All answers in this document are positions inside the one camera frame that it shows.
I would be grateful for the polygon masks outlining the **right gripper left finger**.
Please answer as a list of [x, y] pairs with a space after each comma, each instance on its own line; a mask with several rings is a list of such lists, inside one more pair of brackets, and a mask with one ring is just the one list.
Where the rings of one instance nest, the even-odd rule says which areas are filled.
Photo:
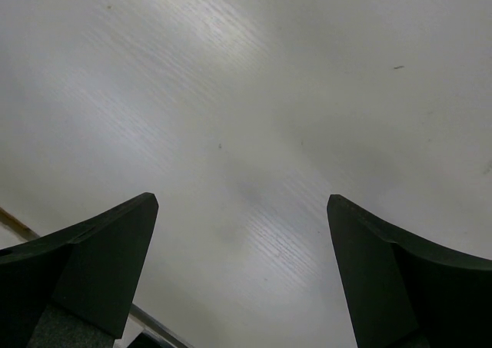
[[151, 242], [143, 193], [91, 219], [1, 251], [3, 347], [112, 347]]

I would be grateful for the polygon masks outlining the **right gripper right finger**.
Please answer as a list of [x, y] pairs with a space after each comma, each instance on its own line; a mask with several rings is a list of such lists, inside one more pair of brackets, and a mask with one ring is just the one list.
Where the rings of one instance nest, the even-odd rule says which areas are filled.
[[332, 194], [327, 218], [359, 347], [489, 347], [491, 262]]

